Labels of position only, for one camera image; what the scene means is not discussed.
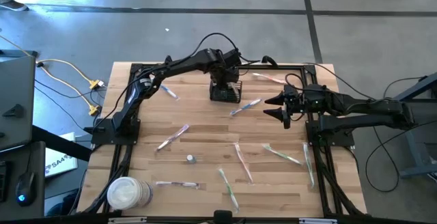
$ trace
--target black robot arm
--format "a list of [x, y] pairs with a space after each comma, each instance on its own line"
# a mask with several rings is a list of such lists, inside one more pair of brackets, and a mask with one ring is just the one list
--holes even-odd
[[143, 100], [153, 96], [158, 91], [164, 79], [193, 70], [200, 70], [211, 75], [211, 92], [227, 94], [227, 99], [211, 99], [217, 101], [240, 102], [241, 89], [233, 90], [234, 83], [238, 82], [238, 66], [241, 66], [240, 53], [233, 49], [222, 54], [221, 50], [204, 49], [195, 55], [172, 61], [167, 56], [163, 64], [155, 65], [137, 73], [136, 81], [132, 84], [132, 91], [124, 103], [123, 109], [114, 114], [111, 125], [116, 135], [130, 133], [131, 124], [137, 120], [137, 113]]
[[[404, 102], [391, 99], [355, 99], [317, 84], [310, 84], [301, 91], [299, 93], [294, 86], [284, 85], [284, 90], [278, 96], [265, 101], [267, 104], [285, 105], [284, 110], [269, 109], [264, 113], [283, 122], [284, 128], [290, 128], [290, 117], [295, 113], [319, 113], [320, 132], [378, 125], [400, 129], [414, 126], [411, 110]], [[366, 115], [337, 117], [350, 113]]]

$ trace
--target wooden table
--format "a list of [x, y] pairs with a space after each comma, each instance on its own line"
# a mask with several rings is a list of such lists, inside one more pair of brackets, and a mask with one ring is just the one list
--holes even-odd
[[[114, 63], [102, 115], [114, 107], [125, 88], [130, 65], [128, 62]], [[330, 64], [325, 66], [334, 70]], [[318, 83], [338, 92], [333, 75], [318, 66], [316, 71]], [[283, 79], [285, 74], [292, 71], [257, 72]], [[212, 216], [215, 210], [234, 210], [218, 172], [219, 167], [223, 168], [240, 205], [240, 212], [234, 212], [234, 216], [323, 215], [318, 187], [311, 188], [306, 165], [302, 167], [291, 163], [262, 147], [269, 143], [272, 148], [305, 162], [302, 150], [302, 143], [306, 141], [305, 117], [299, 122], [292, 122], [292, 127], [285, 130], [278, 120], [262, 112], [263, 109], [276, 109], [276, 106], [264, 102], [230, 117], [231, 110], [256, 98], [272, 98], [283, 89], [281, 84], [253, 76], [250, 72], [241, 76], [240, 80], [243, 82], [240, 104], [210, 101], [210, 75], [198, 71], [164, 80], [163, 83], [181, 98], [179, 101], [163, 90], [143, 101], [139, 111], [141, 131], [132, 153], [129, 176], [151, 184], [155, 181], [198, 182], [201, 187], [196, 190], [179, 186], [154, 186], [154, 198], [150, 205], [123, 211], [123, 215]], [[301, 86], [300, 81], [292, 76], [290, 82]], [[189, 124], [190, 128], [178, 140], [160, 152], [154, 152], [159, 144], [184, 124]], [[237, 141], [249, 164], [254, 185], [249, 184], [238, 160], [233, 145]], [[88, 207], [106, 184], [113, 151], [113, 145], [104, 145], [92, 154], [78, 210]], [[366, 212], [354, 159], [343, 148], [333, 147], [332, 151], [339, 185], [357, 208]], [[197, 163], [188, 164], [188, 154], [194, 155]], [[329, 187], [327, 192], [332, 199]]]

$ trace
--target stack of cups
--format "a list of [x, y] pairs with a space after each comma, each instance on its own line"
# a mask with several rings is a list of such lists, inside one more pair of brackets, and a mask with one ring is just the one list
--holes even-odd
[[153, 198], [152, 187], [131, 177], [116, 179], [108, 188], [109, 205], [116, 210], [127, 210], [148, 205]]

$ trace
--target cable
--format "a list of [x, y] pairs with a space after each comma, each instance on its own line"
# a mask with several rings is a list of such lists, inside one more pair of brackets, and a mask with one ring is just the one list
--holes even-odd
[[42, 85], [42, 86], [45, 86], [46, 88], [49, 88], [50, 90], [54, 91], [55, 93], [57, 93], [57, 94], [59, 94], [59, 95], [61, 95], [61, 96], [64, 96], [64, 97], [66, 97], [66, 98], [80, 98], [80, 97], [85, 96], [85, 95], [87, 95], [87, 94], [90, 94], [90, 93], [92, 93], [92, 92], [97, 92], [98, 94], [100, 94], [99, 92], [101, 92], [101, 91], [106, 91], [106, 89], [98, 89], [98, 90], [94, 90], [94, 89], [93, 89], [93, 90], [91, 90], [90, 92], [86, 92], [86, 93], [84, 93], [84, 94], [82, 94], [82, 95], [78, 95], [78, 96], [69, 96], [69, 95], [66, 95], [66, 94], [63, 94], [63, 93], [57, 91], [56, 89], [53, 89], [52, 87], [49, 87], [48, 85], [45, 85], [45, 84], [41, 83], [41, 82], [40, 82], [39, 80], [37, 80], [37, 79], [35, 79], [35, 82], [39, 83], [39, 84]]
[[289, 76], [291, 76], [291, 75], [292, 75], [292, 76], [295, 76], [295, 77], [297, 77], [297, 78], [299, 79], [300, 83], [302, 83], [302, 88], [303, 88], [303, 86], [304, 86], [305, 84], [303, 83], [302, 77], [298, 76], [297, 74], [294, 74], [294, 73], [286, 74], [286, 75], [285, 75], [285, 82], [287, 82], [288, 85], [293, 86], [293, 85], [290, 84], [290, 83], [288, 82], [288, 80], [287, 80], [287, 78], [288, 78]]
[[248, 60], [246, 58], [244, 58], [243, 56], [240, 56], [241, 59], [245, 60], [248, 63], [254, 64], [254, 63], [259, 63], [261, 60]]
[[297, 122], [298, 120], [302, 119], [304, 113], [300, 114], [300, 117], [298, 117], [298, 119], [293, 120], [293, 118], [290, 118], [293, 122]]
[[76, 122], [76, 120], [61, 106], [59, 105], [56, 101], [54, 101], [49, 95], [47, 95], [46, 93], [44, 93], [43, 91], [41, 91], [39, 88], [35, 87], [35, 89], [37, 89], [38, 91], [40, 91], [42, 94], [44, 94], [48, 99], [52, 100], [52, 102], [54, 102], [59, 108], [61, 108], [62, 111], [64, 111], [70, 118], [71, 120], [73, 120], [73, 122], [76, 124], [76, 126], [78, 126], [78, 128], [80, 128], [82, 130], [82, 127], [79, 126], [79, 124]]
[[32, 158], [32, 144], [28, 144], [29, 146], [29, 157], [27, 157], [27, 166], [26, 166], [26, 173], [29, 172], [29, 165], [30, 165], [30, 158]]
[[367, 179], [367, 181], [369, 182], [370, 186], [371, 186], [373, 189], [375, 189], [375, 190], [377, 190], [377, 191], [380, 191], [380, 192], [382, 192], [382, 193], [390, 193], [391, 191], [394, 191], [394, 190], [397, 188], [397, 186], [399, 185], [399, 169], [397, 168], [397, 166], [396, 166], [396, 164], [395, 164], [395, 161], [394, 161], [393, 158], [391, 157], [389, 151], [387, 150], [387, 148], [385, 148], [384, 144], [382, 143], [381, 138], [380, 138], [380, 136], [379, 136], [379, 134], [378, 134], [378, 131], [376, 131], [376, 128], [375, 128], [375, 127], [373, 127], [373, 131], [375, 131], [376, 138], [378, 138], [378, 142], [380, 143], [379, 146], [382, 146], [382, 148], [383, 148], [384, 151], [386, 152], [387, 156], [389, 157], [391, 163], [393, 164], [393, 167], [395, 168], [395, 171], [396, 171], [396, 183], [395, 183], [395, 185], [394, 185], [392, 188], [390, 188], [390, 189], [388, 189], [388, 190], [381, 190], [380, 188], [378, 188], [378, 187], [376, 187], [375, 185], [373, 185], [373, 184], [370, 182], [369, 176], [367, 175], [367, 162], [366, 162], [366, 179]]
[[231, 44], [232, 44], [232, 46], [234, 47], [234, 49], [238, 50], [238, 48], [237, 48], [237, 46], [234, 44], [234, 42], [233, 42], [231, 39], [229, 39], [229, 37], [227, 37], [226, 35], [224, 35], [223, 33], [210, 33], [210, 34], [208, 34], [207, 36], [203, 37], [203, 39], [200, 41], [200, 43], [197, 45], [197, 47], [194, 49], [194, 51], [193, 51], [190, 55], [184, 57], [181, 61], [176, 62], [176, 63], [173, 64], [172, 66], [179, 65], [179, 64], [185, 62], [185, 61], [186, 61], [187, 59], [189, 59], [190, 57], [192, 57], [192, 56], [197, 52], [197, 50], [199, 50], [199, 48], [200, 48], [200, 46], [202, 45], [202, 43], [203, 43], [206, 39], [208, 39], [210, 36], [223, 36], [223, 37], [226, 38], [229, 42], [231, 42]]
[[70, 62], [64, 61], [64, 60], [60, 60], [60, 59], [43, 59], [40, 61], [37, 61], [36, 63], [44, 63], [46, 61], [56, 61], [59, 63], [64, 63], [64, 64], [68, 64], [69, 66], [71, 66], [72, 68], [74, 68], [74, 70], [76, 70], [86, 81], [89, 82], [89, 84], [93, 84], [93, 81], [90, 80], [88, 77], [86, 77], [78, 68], [76, 68], [76, 66], [74, 66], [73, 64], [71, 64]]
[[104, 96], [102, 96], [102, 94], [100, 94], [99, 90], [97, 90], [97, 94], [104, 100]]
[[360, 173], [360, 168], [358, 166], [358, 159], [356, 159], [355, 153], [348, 146], [343, 146], [343, 148], [345, 148], [347, 151], [350, 152], [350, 154], [352, 155], [352, 157], [355, 160], [356, 170], [358, 171], [358, 173]]
[[101, 107], [102, 105], [99, 104], [98, 102], [96, 102], [96, 101], [93, 99], [93, 91], [94, 91], [94, 89], [91, 89], [91, 91], [90, 91], [90, 93], [89, 93], [89, 97], [91, 98], [91, 101], [94, 102], [94, 104], [96, 104], [96, 105], [98, 105], [99, 107]]
[[395, 84], [396, 82], [398, 82], [398, 81], [406, 81], [406, 80], [415, 80], [415, 79], [420, 79], [420, 78], [422, 78], [422, 76], [420, 76], [420, 77], [402, 78], [402, 79], [398, 79], [398, 80], [396, 80], [396, 81], [393, 81], [393, 82], [390, 83], [390, 84], [387, 86], [387, 88], [384, 90], [384, 95], [383, 95], [382, 97], [385, 98], [385, 95], [387, 94], [387, 91], [389, 90], [389, 87], [392, 86], [393, 84]]
[[370, 180], [369, 180], [369, 176], [368, 176], [368, 173], [367, 173], [367, 165], [369, 164], [369, 159], [370, 159], [371, 156], [376, 152], [376, 150], [377, 150], [378, 148], [380, 148], [381, 146], [384, 147], [384, 145], [385, 145], [386, 143], [392, 141], [393, 139], [395, 139], [395, 138], [397, 138], [397, 137], [403, 135], [404, 133], [406, 133], [406, 132], [408, 132], [408, 131], [410, 131], [410, 130], [412, 130], [412, 129], [418, 128], [418, 127], [420, 127], [420, 126], [428, 125], [428, 124], [431, 124], [431, 123], [434, 123], [434, 122], [437, 122], [437, 120], [434, 120], [434, 121], [430, 121], [430, 122], [426, 122], [426, 123], [423, 123], [423, 124], [419, 124], [419, 125], [413, 126], [412, 128], [409, 128], [408, 130], [405, 130], [405, 131], [403, 131], [403, 132], [401, 132], [401, 133], [399, 133], [399, 134], [397, 134], [397, 135], [391, 137], [390, 139], [387, 139], [384, 143], [380, 143], [380, 145], [378, 145], [375, 149], [373, 149], [373, 151], [372, 151], [372, 152], [370, 153], [370, 155], [367, 157], [366, 165], [365, 165], [366, 178], [367, 178], [367, 181], [368, 181], [368, 182], [370, 183], [370, 185], [372, 186], [372, 188], [376, 189], [377, 191], [383, 192], [383, 193], [389, 193], [389, 192], [391, 192], [391, 191], [394, 191], [394, 190], [397, 188], [398, 184], [399, 184], [399, 171], [397, 170], [397, 167], [396, 167], [396, 165], [395, 165], [395, 162], [394, 162], [394, 160], [391, 158], [391, 156], [390, 156], [390, 160], [392, 161], [393, 165], [395, 166], [396, 173], [397, 173], [397, 176], [398, 176], [398, 177], [397, 177], [397, 181], [396, 181], [395, 186], [394, 186], [393, 188], [390, 188], [389, 190], [381, 190], [381, 189], [376, 188], [376, 187], [375, 187], [375, 186], [370, 182]]
[[366, 97], [366, 98], [370, 98], [372, 100], [375, 100], [375, 98], [372, 98], [371, 96], [368, 96], [360, 91], [358, 91], [357, 89], [353, 88], [349, 83], [347, 83], [345, 80], [343, 80], [340, 76], [337, 76], [334, 72], [330, 71], [328, 68], [326, 68], [323, 65], [320, 64], [316, 64], [316, 63], [304, 63], [304, 64], [313, 64], [313, 65], [317, 65], [323, 69], [325, 69], [326, 71], [328, 71], [329, 73], [331, 73], [332, 75], [334, 75], [335, 77], [337, 77], [340, 81], [343, 81], [343, 83], [345, 83], [348, 87], [350, 87], [352, 90], [354, 90], [356, 93], [361, 94], [362, 96]]
[[[31, 57], [31, 55], [27, 52], [27, 51], [24, 51], [21, 47], [19, 47], [17, 44], [15, 44], [15, 43], [13, 43], [12, 41], [10, 41], [10, 40], [8, 40], [7, 38], [5, 38], [4, 36], [0, 36], [0, 38], [2, 38], [2, 39], [4, 39], [5, 41], [7, 41], [7, 42], [9, 42], [10, 44], [12, 44], [13, 46], [15, 46], [16, 48], [18, 48], [18, 49], [20, 49], [20, 51], [22, 51], [24, 54], [26, 54], [27, 56], [30, 56]], [[61, 62], [61, 63], [64, 63], [64, 64], [68, 64], [68, 65], [70, 65], [70, 66], [72, 66], [79, 74], [81, 74], [81, 76], [83, 77], [83, 78], [85, 78], [90, 84], [91, 84], [91, 86], [94, 84], [94, 82], [96, 82], [96, 81], [91, 81], [91, 80], [89, 80], [78, 68], [76, 68], [75, 66], [73, 66], [71, 63], [69, 63], [69, 62], [67, 62], [67, 61], [64, 61], [64, 60], [59, 60], [59, 59], [44, 59], [44, 60], [41, 60], [41, 61], [35, 61], [35, 63], [36, 64], [38, 64], [38, 63], [43, 63], [43, 62], [45, 62], [45, 61], [58, 61], [58, 62]], [[96, 110], [96, 107], [94, 106], [94, 105], [91, 105], [89, 102], [88, 102], [88, 100], [85, 98], [85, 97], [83, 97], [83, 95], [76, 89], [76, 88], [74, 88], [73, 86], [71, 86], [70, 84], [68, 84], [67, 82], [65, 82], [65, 81], [62, 81], [61, 79], [58, 79], [58, 78], [56, 78], [56, 77], [54, 77], [52, 74], [50, 74], [50, 72], [48, 71], [48, 70], [46, 70], [46, 68], [44, 67], [44, 66], [40, 66], [40, 68], [49, 76], [49, 77], [51, 77], [52, 79], [54, 79], [54, 80], [56, 80], [56, 81], [59, 81], [60, 83], [63, 83], [64, 85], [66, 85], [66, 86], [68, 86], [68, 87], [70, 87], [71, 89], [73, 89], [74, 91], [76, 91], [77, 92], [77, 94], [79, 94], [80, 96], [81, 96], [81, 98], [88, 104], [88, 106], [89, 106], [89, 110], [90, 110], [90, 112], [89, 112], [89, 114], [90, 115], [92, 115], [93, 113], [95, 113], [95, 110]]]
[[84, 179], [85, 179], [85, 174], [86, 174], [86, 173], [87, 173], [87, 169], [83, 172], [82, 180], [81, 180], [81, 184], [79, 185], [79, 189], [78, 189], [78, 191], [77, 191], [76, 197], [74, 198], [73, 205], [71, 206], [71, 209], [70, 209], [70, 211], [68, 212], [67, 215], [71, 215], [71, 213], [72, 213], [73, 210], [74, 210], [75, 205], [77, 205], [77, 204], [79, 203], [79, 196], [80, 196], [81, 193], [82, 193], [82, 186], [83, 186], [83, 181], [84, 181]]
[[41, 67], [41, 69], [52, 79], [59, 81], [60, 83], [63, 83], [64, 85], [68, 86], [69, 88], [73, 89], [74, 91], [76, 91], [76, 93], [88, 104], [89, 106], [89, 110], [92, 111], [95, 107], [94, 105], [92, 105], [83, 95], [81, 92], [79, 92], [75, 87], [73, 87], [72, 85], [68, 84], [65, 81], [62, 81], [61, 79], [58, 79], [56, 77], [54, 77], [52, 74], [50, 74], [50, 72], [48, 72], [44, 67]]
[[16, 48], [18, 48], [20, 51], [22, 51], [24, 54], [26, 54], [27, 56], [31, 57], [31, 55], [27, 52], [24, 51], [21, 47], [19, 47], [18, 45], [16, 45], [15, 43], [13, 43], [12, 41], [4, 38], [3, 36], [0, 36], [0, 38], [3, 38], [5, 41], [9, 42], [12, 46], [15, 46]]

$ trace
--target concrete floor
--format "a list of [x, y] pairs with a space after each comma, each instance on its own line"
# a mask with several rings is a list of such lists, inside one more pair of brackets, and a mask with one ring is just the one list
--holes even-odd
[[[115, 8], [196, 8], [304, 10], [304, 0], [20, 0], [50, 5], [88, 5]], [[311, 0], [314, 10], [421, 11], [437, 10], [435, 0]], [[315, 28], [324, 63], [352, 86], [381, 97], [386, 85], [396, 79], [423, 76], [436, 71], [436, 17], [315, 16]], [[278, 62], [315, 61], [305, 15], [284, 14], [155, 14], [51, 12], [44, 6], [30, 12], [0, 10], [1, 34], [25, 49], [39, 51], [40, 59], [71, 61], [93, 79], [107, 81], [114, 61], [162, 61], [191, 52], [207, 33], [227, 34], [251, 59], [270, 55]], [[221, 38], [211, 38], [205, 47], [229, 49]], [[0, 48], [12, 48], [0, 42]], [[87, 92], [88, 84], [69, 67], [52, 63], [56, 76]], [[37, 70], [37, 80], [75, 95], [62, 84]], [[404, 81], [392, 86], [394, 95], [412, 85]], [[340, 91], [359, 97], [343, 83]], [[81, 99], [69, 100], [42, 88], [62, 104], [81, 126], [92, 118]], [[56, 134], [83, 134], [58, 107], [36, 91], [34, 124]], [[397, 133], [378, 128], [382, 140]], [[368, 212], [374, 216], [411, 221], [436, 222], [437, 185], [427, 177], [401, 180], [392, 193], [373, 190], [365, 179], [364, 163], [377, 146], [372, 129], [354, 131], [356, 155]], [[412, 164], [404, 137], [388, 149], [400, 169]], [[380, 188], [395, 181], [393, 168], [380, 151], [369, 165], [370, 178]]]

